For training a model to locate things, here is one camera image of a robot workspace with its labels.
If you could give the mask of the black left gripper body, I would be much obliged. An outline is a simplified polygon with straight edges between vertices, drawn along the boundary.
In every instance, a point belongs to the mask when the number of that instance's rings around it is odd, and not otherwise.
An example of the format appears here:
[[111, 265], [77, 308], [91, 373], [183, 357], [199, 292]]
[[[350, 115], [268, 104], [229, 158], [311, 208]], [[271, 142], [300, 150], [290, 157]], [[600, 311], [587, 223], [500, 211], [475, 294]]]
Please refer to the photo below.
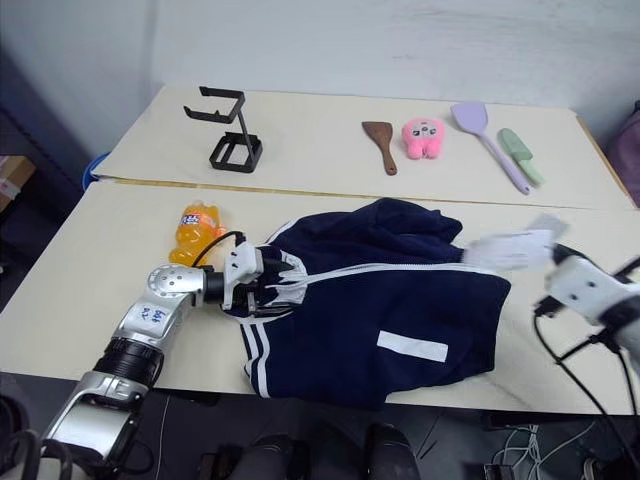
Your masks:
[[264, 262], [260, 255], [236, 257], [232, 261], [233, 307], [241, 316], [248, 314], [248, 293], [254, 292], [257, 300], [266, 305], [274, 300], [274, 293], [267, 287]]

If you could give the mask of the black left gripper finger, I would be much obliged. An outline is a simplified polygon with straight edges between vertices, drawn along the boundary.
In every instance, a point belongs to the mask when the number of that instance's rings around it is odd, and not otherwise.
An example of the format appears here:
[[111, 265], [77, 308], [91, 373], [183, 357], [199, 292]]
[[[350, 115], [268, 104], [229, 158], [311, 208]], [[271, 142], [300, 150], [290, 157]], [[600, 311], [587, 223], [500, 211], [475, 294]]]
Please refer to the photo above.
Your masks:
[[296, 282], [302, 277], [302, 261], [290, 254], [269, 260], [269, 272], [277, 283]]
[[293, 305], [289, 303], [262, 304], [257, 300], [254, 292], [248, 293], [248, 314], [255, 318], [278, 317], [289, 313], [292, 309]]

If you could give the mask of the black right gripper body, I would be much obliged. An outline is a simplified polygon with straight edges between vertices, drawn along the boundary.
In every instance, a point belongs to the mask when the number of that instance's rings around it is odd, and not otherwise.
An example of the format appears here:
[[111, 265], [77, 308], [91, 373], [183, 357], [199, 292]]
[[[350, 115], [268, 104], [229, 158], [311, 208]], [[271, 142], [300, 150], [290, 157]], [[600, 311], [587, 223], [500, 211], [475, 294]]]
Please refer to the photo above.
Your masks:
[[552, 249], [552, 260], [555, 265], [560, 265], [566, 259], [570, 257], [582, 257], [582, 253], [571, 248], [565, 246], [560, 243], [556, 243]]

